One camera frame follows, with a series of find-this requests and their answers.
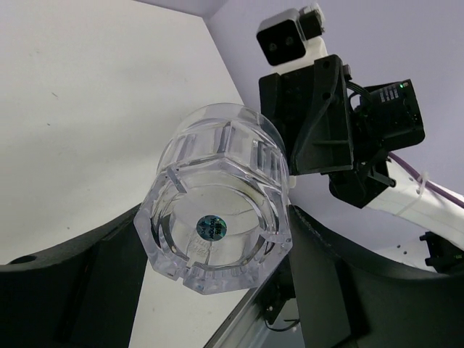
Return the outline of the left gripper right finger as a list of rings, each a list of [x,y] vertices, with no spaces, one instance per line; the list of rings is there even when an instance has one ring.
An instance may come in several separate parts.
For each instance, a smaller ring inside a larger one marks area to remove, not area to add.
[[[461,347],[463,265],[432,273],[382,257],[289,209],[289,259],[307,347]]]

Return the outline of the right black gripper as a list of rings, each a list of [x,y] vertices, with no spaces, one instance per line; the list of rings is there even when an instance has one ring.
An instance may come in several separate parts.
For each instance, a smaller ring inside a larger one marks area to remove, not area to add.
[[[351,79],[332,54],[260,78],[260,106],[283,139],[291,175],[327,175],[333,196],[363,208],[396,185],[389,153],[426,134],[410,79],[367,87]]]

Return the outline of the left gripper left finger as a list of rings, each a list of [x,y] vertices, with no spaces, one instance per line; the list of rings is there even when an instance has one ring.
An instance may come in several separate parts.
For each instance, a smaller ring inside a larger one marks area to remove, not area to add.
[[[1,266],[2,347],[128,347],[147,256],[134,207]]]

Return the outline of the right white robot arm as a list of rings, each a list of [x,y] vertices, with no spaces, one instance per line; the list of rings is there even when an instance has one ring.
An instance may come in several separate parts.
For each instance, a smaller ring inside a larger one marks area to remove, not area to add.
[[[318,173],[337,199],[424,229],[419,268],[463,269],[463,197],[396,155],[425,138],[413,84],[360,86],[335,54],[260,78],[260,108],[275,125],[292,176]]]

